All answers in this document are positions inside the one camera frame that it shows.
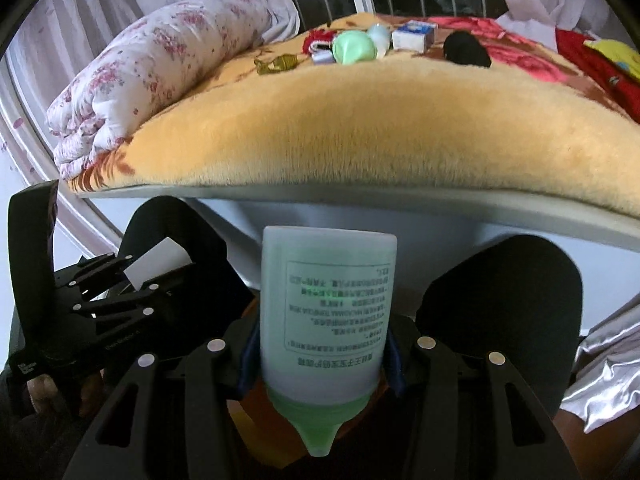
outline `black sock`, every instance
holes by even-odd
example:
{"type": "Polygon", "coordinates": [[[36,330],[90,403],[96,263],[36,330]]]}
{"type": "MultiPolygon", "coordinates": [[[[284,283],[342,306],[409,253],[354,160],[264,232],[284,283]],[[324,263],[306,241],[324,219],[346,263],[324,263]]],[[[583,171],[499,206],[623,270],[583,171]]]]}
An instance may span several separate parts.
{"type": "Polygon", "coordinates": [[[489,68],[491,58],[485,47],[473,34],[457,30],[444,41],[444,59],[458,65],[476,65],[489,68]]]}

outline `silver screw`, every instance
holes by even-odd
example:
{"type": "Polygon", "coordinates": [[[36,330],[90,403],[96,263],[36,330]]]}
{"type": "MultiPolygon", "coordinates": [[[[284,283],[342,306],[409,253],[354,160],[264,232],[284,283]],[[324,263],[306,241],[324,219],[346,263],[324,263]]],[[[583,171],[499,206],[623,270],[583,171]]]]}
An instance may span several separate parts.
{"type": "Polygon", "coordinates": [[[503,364],[505,364],[505,362],[507,362],[507,359],[505,359],[504,355],[502,355],[500,352],[491,352],[489,354],[489,361],[491,361],[494,365],[502,366],[503,364]]]}
{"type": "Polygon", "coordinates": [[[138,358],[138,366],[142,368],[151,366],[154,362],[156,362],[156,358],[153,356],[153,354],[142,354],[138,358]]]}
{"type": "Polygon", "coordinates": [[[225,346],[226,343],[223,339],[212,339],[207,343],[207,350],[210,352],[222,352],[225,346]]]}
{"type": "Polygon", "coordinates": [[[425,350],[433,350],[436,348],[436,340],[433,337],[423,335],[418,338],[418,346],[425,350]]]}

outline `folded quilt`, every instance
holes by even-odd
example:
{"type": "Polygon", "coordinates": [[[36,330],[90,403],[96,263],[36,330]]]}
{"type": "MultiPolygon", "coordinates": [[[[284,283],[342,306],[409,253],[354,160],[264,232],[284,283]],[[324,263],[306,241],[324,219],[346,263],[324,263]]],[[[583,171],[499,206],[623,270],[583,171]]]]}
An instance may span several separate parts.
{"type": "Polygon", "coordinates": [[[266,7],[252,0],[185,0],[127,27],[47,111],[62,178],[78,176],[207,72],[261,43],[270,25],[266,7]]]}

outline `plastic bottle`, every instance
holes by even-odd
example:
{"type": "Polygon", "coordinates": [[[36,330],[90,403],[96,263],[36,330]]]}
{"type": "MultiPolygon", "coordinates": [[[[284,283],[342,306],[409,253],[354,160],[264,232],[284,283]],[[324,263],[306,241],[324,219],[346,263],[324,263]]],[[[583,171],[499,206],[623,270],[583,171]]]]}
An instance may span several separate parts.
{"type": "Polygon", "coordinates": [[[378,386],[397,244],[373,232],[264,230],[262,376],[311,456],[328,455],[378,386]]]}
{"type": "Polygon", "coordinates": [[[391,32],[389,32],[389,29],[381,23],[375,23],[369,27],[367,35],[376,46],[376,50],[378,52],[376,59],[382,59],[385,57],[386,52],[389,50],[389,46],[391,45],[391,32]]]}

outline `yellow fleece blanket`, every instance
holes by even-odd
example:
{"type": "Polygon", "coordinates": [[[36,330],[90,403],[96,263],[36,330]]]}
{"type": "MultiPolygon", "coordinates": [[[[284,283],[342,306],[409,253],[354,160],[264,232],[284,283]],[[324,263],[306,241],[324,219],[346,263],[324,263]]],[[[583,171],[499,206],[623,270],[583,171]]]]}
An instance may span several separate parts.
{"type": "MultiPolygon", "coordinates": [[[[357,14],[332,28],[404,21],[357,14]]],[[[433,21],[423,56],[314,66],[299,54],[294,70],[257,75],[255,58],[299,53],[305,34],[247,52],[69,184],[516,189],[640,217],[640,127],[601,88],[492,20],[433,21]],[[442,60],[456,28],[480,39],[491,68],[442,60]]]]}

